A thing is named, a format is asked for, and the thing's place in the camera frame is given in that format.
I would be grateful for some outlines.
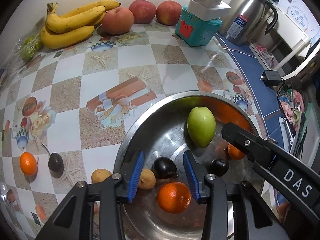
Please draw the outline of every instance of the metal bowl rim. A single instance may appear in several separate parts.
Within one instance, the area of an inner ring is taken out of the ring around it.
[[[187,97],[194,97],[194,96],[205,96],[205,97],[212,97],[212,98],[216,98],[219,100],[222,100],[223,102],[229,104],[230,106],[233,106],[236,110],[238,110],[245,118],[246,120],[249,122],[249,124],[251,125],[253,131],[255,132],[256,135],[258,135],[258,131],[255,128],[253,122],[251,121],[251,119],[247,116],[247,114],[239,107],[237,106],[235,103],[231,102],[230,100],[226,99],[225,97],[222,97],[220,95],[211,93],[211,92],[202,92],[202,91],[187,91],[187,92],[181,92],[181,93],[177,93],[171,96],[168,96],[162,100],[160,100],[159,102],[155,103],[153,106],[151,106],[149,109],[147,109],[134,123],[133,125],[130,127],[129,131],[127,132],[127,134],[125,135],[117,156],[116,156],[116,161],[115,161],[115,165],[113,168],[114,172],[118,172],[120,170],[120,167],[122,165],[122,161],[124,159],[124,155],[127,152],[128,146],[133,138],[133,136],[135,135],[136,131],[140,128],[140,126],[142,125],[143,122],[145,122],[145,120],[150,117],[153,113],[155,113],[156,111],[158,111],[161,107],[165,106],[168,103],[171,103],[173,101],[176,101],[178,99],[181,98],[187,98]],[[260,194],[262,192],[263,189],[263,185],[264,185],[264,180],[262,182],[261,185],[261,190],[260,190]]]

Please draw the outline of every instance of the thermos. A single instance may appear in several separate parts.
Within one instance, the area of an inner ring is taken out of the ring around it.
[[[260,23],[266,5],[274,14],[272,22],[267,26],[265,34],[276,25],[278,13],[269,0],[231,0],[231,10],[221,17],[223,22],[218,32],[237,46],[243,45],[248,34]]]

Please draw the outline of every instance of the banana bunch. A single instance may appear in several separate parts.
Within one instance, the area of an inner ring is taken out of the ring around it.
[[[106,11],[119,7],[113,0],[90,3],[66,14],[58,16],[54,6],[48,4],[48,15],[40,37],[42,43],[50,49],[60,49],[87,39],[94,31],[94,26],[101,23]]]

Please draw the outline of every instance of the teal box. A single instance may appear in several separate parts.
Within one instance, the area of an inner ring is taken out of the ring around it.
[[[181,15],[177,24],[176,34],[180,36],[191,47],[207,45],[213,35],[221,27],[220,19],[203,21],[197,16],[187,11],[183,6]]]

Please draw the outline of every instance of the kettle handle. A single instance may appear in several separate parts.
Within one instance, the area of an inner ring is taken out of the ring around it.
[[[278,20],[278,12],[277,12],[276,8],[272,5],[272,3],[271,3],[270,1],[267,1],[266,4],[269,5],[269,7],[271,8],[271,10],[273,11],[273,20],[272,20],[272,22],[267,26],[266,32],[264,33],[265,35],[270,32],[270,30],[276,25],[276,22],[277,22],[277,20]]]

